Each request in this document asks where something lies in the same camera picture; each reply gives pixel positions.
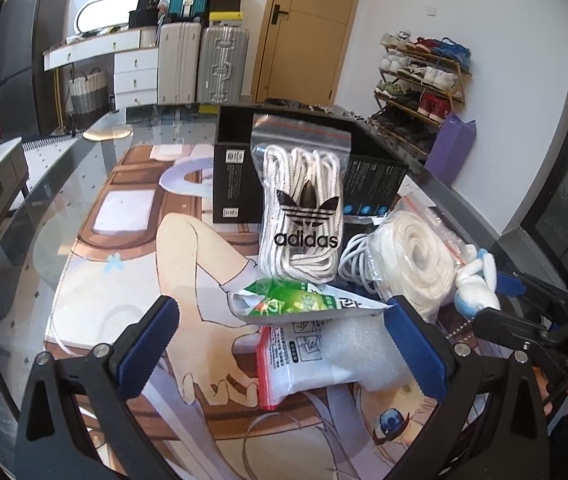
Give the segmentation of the silver aluminium suitcase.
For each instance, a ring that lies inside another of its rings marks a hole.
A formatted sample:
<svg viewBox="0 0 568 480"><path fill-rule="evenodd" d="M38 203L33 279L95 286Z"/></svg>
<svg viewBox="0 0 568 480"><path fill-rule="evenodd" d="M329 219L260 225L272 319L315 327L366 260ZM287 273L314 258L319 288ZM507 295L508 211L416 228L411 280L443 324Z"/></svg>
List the silver aluminium suitcase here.
<svg viewBox="0 0 568 480"><path fill-rule="evenodd" d="M241 99L249 44L247 29L209 26L203 31L197 73L197 101L236 104Z"/></svg>

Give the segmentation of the white and blue plush toy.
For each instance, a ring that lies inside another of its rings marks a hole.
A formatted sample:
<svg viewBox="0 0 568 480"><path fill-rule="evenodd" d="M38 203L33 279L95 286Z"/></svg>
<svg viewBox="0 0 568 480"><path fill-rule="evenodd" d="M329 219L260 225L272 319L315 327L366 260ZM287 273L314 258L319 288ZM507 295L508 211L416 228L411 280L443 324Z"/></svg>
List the white and blue plush toy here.
<svg viewBox="0 0 568 480"><path fill-rule="evenodd" d="M497 296L497 266L491 252L477 250L476 258L456 274L454 305L468 321L485 309L501 310Z"/></svg>

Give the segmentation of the wooden shoe rack with shoes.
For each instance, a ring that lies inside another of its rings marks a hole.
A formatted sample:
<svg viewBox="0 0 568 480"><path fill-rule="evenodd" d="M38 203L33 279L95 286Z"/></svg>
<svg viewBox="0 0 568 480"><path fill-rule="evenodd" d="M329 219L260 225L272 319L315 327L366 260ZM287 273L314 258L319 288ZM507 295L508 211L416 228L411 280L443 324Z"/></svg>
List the wooden shoe rack with shoes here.
<svg viewBox="0 0 568 480"><path fill-rule="evenodd" d="M395 146L425 162L444 121L466 104L472 51L449 37L417 37L401 30L380 38L385 53L369 122Z"/></svg>

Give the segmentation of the green white snack packet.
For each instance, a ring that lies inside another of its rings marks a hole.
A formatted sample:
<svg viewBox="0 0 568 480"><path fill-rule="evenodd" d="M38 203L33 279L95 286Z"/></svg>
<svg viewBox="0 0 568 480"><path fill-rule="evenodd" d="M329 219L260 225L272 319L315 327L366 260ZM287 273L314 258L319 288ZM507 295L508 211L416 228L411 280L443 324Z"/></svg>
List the green white snack packet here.
<svg viewBox="0 0 568 480"><path fill-rule="evenodd" d="M276 325L379 315L388 304L327 284L260 278L239 292L232 292L229 307L247 323Z"/></svg>

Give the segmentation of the purple paper bag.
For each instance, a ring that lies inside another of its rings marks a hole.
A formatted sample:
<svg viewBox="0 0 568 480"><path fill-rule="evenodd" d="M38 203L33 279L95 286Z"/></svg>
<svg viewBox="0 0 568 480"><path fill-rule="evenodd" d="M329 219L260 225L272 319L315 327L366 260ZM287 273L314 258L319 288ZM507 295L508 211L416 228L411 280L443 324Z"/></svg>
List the purple paper bag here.
<svg viewBox="0 0 568 480"><path fill-rule="evenodd" d="M476 139L476 122L464 122L450 113L436 135L425 168L439 181L451 186L461 171Z"/></svg>

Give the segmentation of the striped woven basket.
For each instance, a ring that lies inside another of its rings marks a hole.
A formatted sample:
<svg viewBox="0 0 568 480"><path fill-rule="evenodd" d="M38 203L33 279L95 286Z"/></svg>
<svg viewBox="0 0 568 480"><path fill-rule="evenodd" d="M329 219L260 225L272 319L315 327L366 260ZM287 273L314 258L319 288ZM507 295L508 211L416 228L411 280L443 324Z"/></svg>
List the striped woven basket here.
<svg viewBox="0 0 568 480"><path fill-rule="evenodd" d="M99 68L72 72L69 91L76 130L86 130L109 112L108 78Z"/></svg>

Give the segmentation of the red white zip bag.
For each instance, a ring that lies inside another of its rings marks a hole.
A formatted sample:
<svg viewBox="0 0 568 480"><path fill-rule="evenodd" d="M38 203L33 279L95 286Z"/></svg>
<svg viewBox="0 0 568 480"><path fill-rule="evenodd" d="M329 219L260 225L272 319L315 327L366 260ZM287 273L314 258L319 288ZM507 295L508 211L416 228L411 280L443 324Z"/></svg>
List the red white zip bag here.
<svg viewBox="0 0 568 480"><path fill-rule="evenodd" d="M305 321L263 327L257 347L260 408L273 411L292 394L357 381L354 372L323 356L326 325Z"/></svg>

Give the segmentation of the anime print desk mat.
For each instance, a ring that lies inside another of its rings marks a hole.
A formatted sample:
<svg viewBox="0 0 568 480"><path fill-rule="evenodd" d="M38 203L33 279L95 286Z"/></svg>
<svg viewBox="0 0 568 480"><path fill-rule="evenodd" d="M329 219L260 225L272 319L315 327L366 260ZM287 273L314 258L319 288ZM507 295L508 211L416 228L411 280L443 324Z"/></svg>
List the anime print desk mat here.
<svg viewBox="0 0 568 480"><path fill-rule="evenodd" d="M291 342L320 361L320 326L290 333L233 315L252 276L258 231L212 221L208 144L93 144L60 167L56 205L69 223L66 263L47 322L58 358L113 342L169 292L183 322L131 409L161 455L198 479L380 479L426 425L436 403L415 382L369 392L338 385L261 408L258 367Z"/></svg>

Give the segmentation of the black refrigerator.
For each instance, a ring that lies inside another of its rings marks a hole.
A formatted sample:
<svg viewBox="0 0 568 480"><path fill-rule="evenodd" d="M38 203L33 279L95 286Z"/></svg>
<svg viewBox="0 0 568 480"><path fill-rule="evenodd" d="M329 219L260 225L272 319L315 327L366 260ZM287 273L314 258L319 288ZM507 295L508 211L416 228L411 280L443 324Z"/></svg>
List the black refrigerator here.
<svg viewBox="0 0 568 480"><path fill-rule="evenodd" d="M63 40L67 0L6 0L0 10L0 126L6 139L58 126L54 75L44 53Z"/></svg>

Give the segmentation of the wooden door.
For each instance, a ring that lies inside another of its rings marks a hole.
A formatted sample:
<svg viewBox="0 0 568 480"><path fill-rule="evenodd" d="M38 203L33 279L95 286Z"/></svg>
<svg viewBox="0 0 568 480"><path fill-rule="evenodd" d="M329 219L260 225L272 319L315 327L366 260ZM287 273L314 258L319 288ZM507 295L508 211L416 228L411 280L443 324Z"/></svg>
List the wooden door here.
<svg viewBox="0 0 568 480"><path fill-rule="evenodd" d="M253 99L333 103L358 1L267 0Z"/></svg>

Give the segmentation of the black handbag on desk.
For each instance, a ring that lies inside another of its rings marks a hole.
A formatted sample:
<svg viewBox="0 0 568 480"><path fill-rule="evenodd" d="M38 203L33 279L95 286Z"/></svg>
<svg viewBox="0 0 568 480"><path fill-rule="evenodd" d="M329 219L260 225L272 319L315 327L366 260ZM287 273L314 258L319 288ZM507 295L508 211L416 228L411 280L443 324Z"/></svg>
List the black handbag on desk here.
<svg viewBox="0 0 568 480"><path fill-rule="evenodd" d="M156 26L161 0L137 0L136 9L128 12L128 28Z"/></svg>

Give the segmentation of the black cardboard storage box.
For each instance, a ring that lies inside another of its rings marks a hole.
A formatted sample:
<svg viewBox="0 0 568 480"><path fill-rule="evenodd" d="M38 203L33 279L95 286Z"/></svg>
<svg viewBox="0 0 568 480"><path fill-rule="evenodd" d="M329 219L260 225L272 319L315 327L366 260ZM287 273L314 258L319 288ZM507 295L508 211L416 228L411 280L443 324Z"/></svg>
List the black cardboard storage box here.
<svg viewBox="0 0 568 480"><path fill-rule="evenodd" d="M407 165L360 120L290 107L223 105L213 156L213 221L258 223L263 184L315 211L337 196L348 216L391 209Z"/></svg>

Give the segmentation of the bag of white rope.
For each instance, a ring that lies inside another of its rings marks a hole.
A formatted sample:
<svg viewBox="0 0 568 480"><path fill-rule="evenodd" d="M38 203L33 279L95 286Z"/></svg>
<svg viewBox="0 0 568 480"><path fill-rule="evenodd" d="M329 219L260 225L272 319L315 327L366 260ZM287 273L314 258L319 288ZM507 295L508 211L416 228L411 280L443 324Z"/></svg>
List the bag of white rope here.
<svg viewBox="0 0 568 480"><path fill-rule="evenodd" d="M450 297L461 262L455 236L439 217L405 196L367 238L369 274L378 295L402 296L428 323Z"/></svg>

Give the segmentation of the adidas bag of white laces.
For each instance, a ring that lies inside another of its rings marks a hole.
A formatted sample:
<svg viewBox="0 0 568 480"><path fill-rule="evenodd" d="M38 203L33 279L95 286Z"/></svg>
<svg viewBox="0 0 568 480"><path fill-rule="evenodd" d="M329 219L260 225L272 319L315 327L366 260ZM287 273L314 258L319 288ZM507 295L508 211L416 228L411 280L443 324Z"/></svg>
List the adidas bag of white laces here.
<svg viewBox="0 0 568 480"><path fill-rule="evenodd" d="M260 272L275 280L333 281L343 235L350 133L261 114L253 121L250 146L263 189Z"/></svg>

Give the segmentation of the oval mirror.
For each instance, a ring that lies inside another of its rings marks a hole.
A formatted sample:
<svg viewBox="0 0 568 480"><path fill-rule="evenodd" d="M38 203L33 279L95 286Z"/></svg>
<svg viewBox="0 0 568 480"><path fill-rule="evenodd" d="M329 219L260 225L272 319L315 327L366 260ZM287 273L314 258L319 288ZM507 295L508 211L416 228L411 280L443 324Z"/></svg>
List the oval mirror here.
<svg viewBox="0 0 568 480"><path fill-rule="evenodd" d="M112 26L123 26L137 8L138 0L90 0L75 15L74 31L77 34L95 32Z"/></svg>

